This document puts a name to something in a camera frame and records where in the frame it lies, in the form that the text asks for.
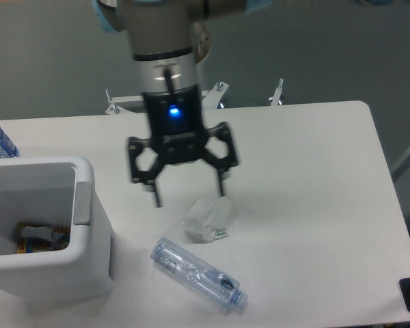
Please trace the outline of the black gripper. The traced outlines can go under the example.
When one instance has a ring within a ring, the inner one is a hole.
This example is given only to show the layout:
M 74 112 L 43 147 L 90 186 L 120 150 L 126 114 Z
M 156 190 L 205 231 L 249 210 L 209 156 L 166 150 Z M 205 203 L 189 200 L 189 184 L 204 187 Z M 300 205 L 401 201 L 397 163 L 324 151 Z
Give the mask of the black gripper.
M 207 130 L 202 120 L 202 93 L 195 84 L 169 92 L 144 92 L 151 137 L 129 137 L 126 150 L 131 182 L 142 184 L 154 195 L 155 206 L 162 207 L 156 180 L 166 164 L 177 165 L 201 158 L 215 169 L 219 195 L 226 195 L 224 180 L 230 170 L 239 165 L 232 131 L 227 122 Z M 145 150 L 154 155 L 148 167 L 139 158 Z

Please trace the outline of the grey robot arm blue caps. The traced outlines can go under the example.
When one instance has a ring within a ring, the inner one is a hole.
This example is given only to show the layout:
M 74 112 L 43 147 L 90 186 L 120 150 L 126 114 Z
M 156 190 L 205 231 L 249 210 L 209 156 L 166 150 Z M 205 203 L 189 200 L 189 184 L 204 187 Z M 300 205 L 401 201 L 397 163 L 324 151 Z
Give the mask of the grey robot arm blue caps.
M 102 27 L 126 31 L 143 82 L 143 103 L 150 136 L 129 137 L 131 182 L 141 183 L 161 205 L 156 185 L 167 165 L 203 160 L 214 167 L 220 195 L 238 157 L 230 127 L 206 128 L 196 70 L 194 24 L 237 12 L 250 12 L 270 1 L 93 1 Z

